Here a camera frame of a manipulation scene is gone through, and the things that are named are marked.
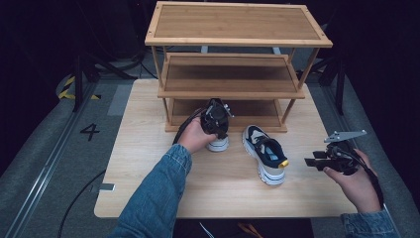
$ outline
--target black stand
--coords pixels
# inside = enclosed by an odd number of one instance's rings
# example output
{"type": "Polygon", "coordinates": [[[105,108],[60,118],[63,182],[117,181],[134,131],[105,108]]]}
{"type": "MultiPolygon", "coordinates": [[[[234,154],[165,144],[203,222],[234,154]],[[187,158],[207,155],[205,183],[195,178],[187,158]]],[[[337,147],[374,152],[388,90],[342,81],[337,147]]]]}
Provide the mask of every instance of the black stand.
{"type": "Polygon", "coordinates": [[[75,77],[75,102],[73,112],[76,112],[83,102],[83,81],[82,81],[82,74],[84,73],[87,77],[89,82],[97,82],[99,81],[99,73],[95,68],[95,64],[98,63],[105,67],[106,69],[110,70],[111,72],[117,74],[123,79],[137,79],[135,76],[130,76],[120,69],[115,67],[109,62],[106,62],[94,55],[89,53],[83,53],[79,56],[75,57],[74,59],[74,77],[75,77]]]}
{"type": "Polygon", "coordinates": [[[344,82],[346,77],[346,65],[342,56],[332,56],[312,65],[309,73],[318,72],[319,69],[325,66],[324,71],[318,78],[321,86],[330,86],[334,78],[337,76],[337,90],[336,90],[336,108],[340,115],[343,115],[343,92],[344,82]]]}

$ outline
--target denim jacket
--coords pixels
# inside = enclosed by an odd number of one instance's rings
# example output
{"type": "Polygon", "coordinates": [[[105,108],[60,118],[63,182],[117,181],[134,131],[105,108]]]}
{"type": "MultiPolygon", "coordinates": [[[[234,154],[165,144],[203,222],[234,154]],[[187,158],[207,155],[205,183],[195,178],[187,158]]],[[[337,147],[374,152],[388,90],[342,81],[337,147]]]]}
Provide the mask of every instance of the denim jacket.
{"type": "MultiPolygon", "coordinates": [[[[109,237],[171,237],[191,170],[191,155],[173,145],[134,192],[109,237]]],[[[343,214],[346,237],[397,237],[385,211],[343,214]]]]}

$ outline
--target yellow tape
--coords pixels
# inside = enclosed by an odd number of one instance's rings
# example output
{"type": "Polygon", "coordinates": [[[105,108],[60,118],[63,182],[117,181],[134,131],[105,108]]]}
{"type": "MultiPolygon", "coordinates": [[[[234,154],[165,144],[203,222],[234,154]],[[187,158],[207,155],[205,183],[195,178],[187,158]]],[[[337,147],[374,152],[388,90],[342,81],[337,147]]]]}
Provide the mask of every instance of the yellow tape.
{"type": "Polygon", "coordinates": [[[62,91],[61,91],[61,93],[58,95],[58,98],[59,99],[62,99],[62,98],[67,98],[67,92],[68,92],[68,90],[70,89],[70,87],[71,87],[71,84],[74,82],[74,76],[73,77],[71,77],[71,78],[69,78],[68,80],[67,80],[67,82],[65,83],[65,85],[64,85],[64,87],[62,88],[62,91]]]}
{"type": "MultiPolygon", "coordinates": [[[[58,95],[58,98],[59,99],[62,99],[62,98],[73,99],[73,100],[76,99],[76,96],[75,95],[73,95],[73,94],[67,94],[68,93],[68,90],[70,89],[72,83],[74,83],[74,76],[71,77],[71,78],[69,78],[67,80],[67,82],[65,83],[64,87],[62,88],[61,93],[58,95]]],[[[90,99],[93,99],[93,100],[99,100],[101,98],[102,98],[102,95],[92,95],[90,97],[90,99]]]]}

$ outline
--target gray carpet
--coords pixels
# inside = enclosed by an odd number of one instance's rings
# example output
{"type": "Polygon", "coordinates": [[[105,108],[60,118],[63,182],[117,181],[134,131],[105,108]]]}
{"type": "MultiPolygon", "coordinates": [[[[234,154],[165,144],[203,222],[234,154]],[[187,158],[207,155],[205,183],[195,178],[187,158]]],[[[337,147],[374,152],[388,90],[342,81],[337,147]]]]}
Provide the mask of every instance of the gray carpet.
{"type": "MultiPolygon", "coordinates": [[[[218,51],[266,52],[270,49],[210,48],[209,50],[209,52],[218,51]]],[[[303,68],[307,54],[308,50],[298,51],[293,61],[295,69],[303,68]]],[[[126,62],[116,62],[115,65],[124,63],[126,62]]],[[[150,54],[146,55],[143,65],[151,73],[156,72],[150,54]]],[[[127,70],[127,73],[141,78],[151,78],[151,75],[139,66],[127,70]]],[[[43,195],[33,213],[28,215],[28,222],[18,232],[21,237],[56,237],[61,220],[73,199],[91,179],[106,169],[132,82],[107,73],[103,74],[97,84],[90,85],[94,87],[94,94],[101,95],[101,99],[89,99],[80,112],[43,195]],[[88,141],[89,135],[80,131],[92,123],[96,125],[99,133],[95,133],[91,141],[88,141]]],[[[347,80],[345,85],[344,117],[338,116],[335,108],[331,106],[334,100],[334,85],[320,87],[316,82],[316,76],[311,76],[307,84],[329,134],[335,130],[367,130],[368,134],[358,138],[357,144],[369,155],[375,170],[379,173],[385,203],[391,217],[401,237],[420,237],[420,215],[411,194],[387,159],[349,81],[347,80]]],[[[7,172],[1,177],[1,237],[6,235],[36,178],[45,168],[55,143],[60,139],[61,132],[64,131],[68,118],[72,115],[73,103],[69,99],[60,101],[34,131],[7,172]]],[[[104,237],[115,226],[116,219],[100,219],[93,214],[97,198],[96,189],[101,181],[102,177],[95,180],[74,203],[65,220],[61,237],[104,237]]],[[[338,217],[313,218],[311,222],[315,237],[344,236],[343,226],[338,217]]]]}

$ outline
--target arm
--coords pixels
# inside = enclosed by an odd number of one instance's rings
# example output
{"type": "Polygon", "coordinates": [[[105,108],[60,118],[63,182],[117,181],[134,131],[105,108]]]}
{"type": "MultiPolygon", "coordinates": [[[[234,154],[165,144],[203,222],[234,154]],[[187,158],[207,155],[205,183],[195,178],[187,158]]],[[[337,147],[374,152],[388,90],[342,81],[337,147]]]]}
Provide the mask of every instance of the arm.
{"type": "MultiPolygon", "coordinates": [[[[371,169],[368,156],[359,150],[355,151],[371,169]]],[[[341,216],[346,237],[398,237],[388,213],[381,209],[365,170],[360,168],[351,176],[344,176],[331,168],[325,168],[324,172],[342,188],[347,199],[358,210],[356,214],[341,216]]]]}
{"type": "Polygon", "coordinates": [[[216,139],[203,132],[195,118],[144,178],[109,237],[171,237],[191,155],[216,139]]]}

